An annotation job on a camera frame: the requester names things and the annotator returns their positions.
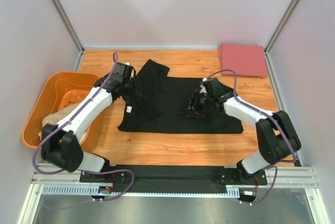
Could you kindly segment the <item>black t shirt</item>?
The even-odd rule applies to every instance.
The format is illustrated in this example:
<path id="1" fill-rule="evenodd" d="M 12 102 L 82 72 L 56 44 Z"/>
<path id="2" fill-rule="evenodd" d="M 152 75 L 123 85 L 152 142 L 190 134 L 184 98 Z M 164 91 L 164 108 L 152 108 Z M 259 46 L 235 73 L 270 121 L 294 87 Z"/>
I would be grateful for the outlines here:
<path id="1" fill-rule="evenodd" d="M 137 74 L 141 97 L 127 100 L 118 126 L 124 132 L 181 134 L 241 134 L 239 119 L 215 109 L 204 116 L 188 111 L 188 100 L 199 89 L 200 78 L 169 77 L 169 67 L 149 59 Z"/>

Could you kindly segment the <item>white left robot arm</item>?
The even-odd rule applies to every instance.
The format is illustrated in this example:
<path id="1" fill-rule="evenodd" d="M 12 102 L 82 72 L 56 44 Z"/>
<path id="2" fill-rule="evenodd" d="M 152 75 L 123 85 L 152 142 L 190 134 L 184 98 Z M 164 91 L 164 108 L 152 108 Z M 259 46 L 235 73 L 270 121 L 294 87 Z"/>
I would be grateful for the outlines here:
<path id="1" fill-rule="evenodd" d="M 112 70 L 95 82 L 72 112 L 56 124 L 42 128 L 38 146 L 41 158 L 61 171 L 88 172 L 97 182 L 106 182 L 110 177 L 108 160 L 84 151 L 80 139 L 88 134 L 89 126 L 103 110 L 120 97 L 129 98 L 132 93 L 141 96 L 135 68 L 129 63 L 115 62 Z"/>

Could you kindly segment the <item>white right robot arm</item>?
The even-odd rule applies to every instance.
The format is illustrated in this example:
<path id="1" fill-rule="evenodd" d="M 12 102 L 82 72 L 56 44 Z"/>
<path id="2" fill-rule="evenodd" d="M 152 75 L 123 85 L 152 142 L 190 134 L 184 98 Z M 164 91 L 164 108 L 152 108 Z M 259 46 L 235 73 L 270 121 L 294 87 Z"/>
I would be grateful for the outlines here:
<path id="1" fill-rule="evenodd" d="M 302 147 L 287 112 L 272 112 L 254 106 L 238 96 L 235 88 L 226 88 L 217 78 L 204 78 L 188 99 L 187 111 L 203 117 L 209 109 L 236 118 L 256 130 L 258 150 L 237 163 L 236 178 L 242 184 L 255 174 L 277 163 L 294 163 Z"/>

